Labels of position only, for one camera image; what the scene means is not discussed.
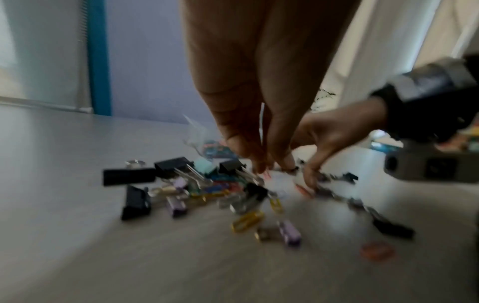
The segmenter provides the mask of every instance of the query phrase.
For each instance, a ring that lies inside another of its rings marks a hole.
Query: pile of clips
[[[173,218],[185,216],[190,204],[215,203],[240,216],[231,224],[232,231],[239,233],[265,218],[258,208],[266,198],[276,213],[283,212],[278,193],[265,188],[264,179],[248,171],[240,160],[216,166],[202,157],[194,162],[181,157],[156,162],[151,168],[145,166],[143,161],[132,160],[126,162],[126,168],[103,171],[104,186],[126,185],[123,221],[149,215],[156,203],[166,204]],[[166,185],[151,189],[131,185],[155,182],[157,178]],[[260,241],[281,240],[288,246],[301,243],[301,233],[289,220],[278,221],[275,227],[260,227],[255,236]]]
[[[389,221],[386,217],[379,214],[374,208],[364,205],[361,199],[343,197],[334,193],[331,189],[325,188],[323,186],[324,183],[329,183],[332,181],[345,181],[354,185],[356,184],[357,180],[358,177],[351,173],[346,173],[342,176],[319,173],[317,177],[318,182],[316,195],[318,197],[333,198],[338,202],[344,202],[353,210],[365,211],[373,218],[373,225],[384,235],[403,239],[412,239],[416,233],[412,228]]]

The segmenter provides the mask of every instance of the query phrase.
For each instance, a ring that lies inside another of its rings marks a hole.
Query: table
[[[475,302],[476,186],[414,184],[382,172],[384,155],[358,147],[324,170],[351,171],[338,185],[393,221],[414,241],[381,235],[365,214],[331,200],[307,200],[289,176],[285,216],[300,249],[236,235],[215,205],[173,220],[165,209],[119,220],[124,187],[103,188],[103,168],[196,152],[187,127],[86,114],[0,107],[0,302]],[[311,147],[298,151],[306,158]],[[266,224],[277,217],[264,204]],[[396,256],[372,263],[363,244],[384,240]]]

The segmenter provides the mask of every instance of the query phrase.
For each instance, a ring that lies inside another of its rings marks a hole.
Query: hand
[[[316,188],[317,171],[327,159],[363,140],[371,131],[385,128],[386,120],[386,104],[376,97],[331,111],[306,114],[291,141],[292,149],[317,146],[304,167],[305,183]]]
[[[291,138],[358,3],[180,1],[195,87],[228,146],[258,173],[268,153],[282,168],[295,167]]]

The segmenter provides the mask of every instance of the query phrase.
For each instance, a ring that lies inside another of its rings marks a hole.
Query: small plastic bag
[[[226,145],[218,130],[209,130],[200,123],[184,116],[189,123],[185,144],[193,147],[206,159],[237,159],[238,156]]]

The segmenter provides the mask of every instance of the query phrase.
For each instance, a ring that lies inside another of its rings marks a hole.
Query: colorful paper clip
[[[277,192],[268,192],[269,202],[271,203],[271,208],[274,210],[275,213],[282,214],[284,209],[281,201],[279,200],[279,196]]]
[[[251,226],[256,225],[264,219],[264,212],[250,212],[242,216],[238,220],[235,220],[231,223],[231,230],[234,233],[244,232]]]

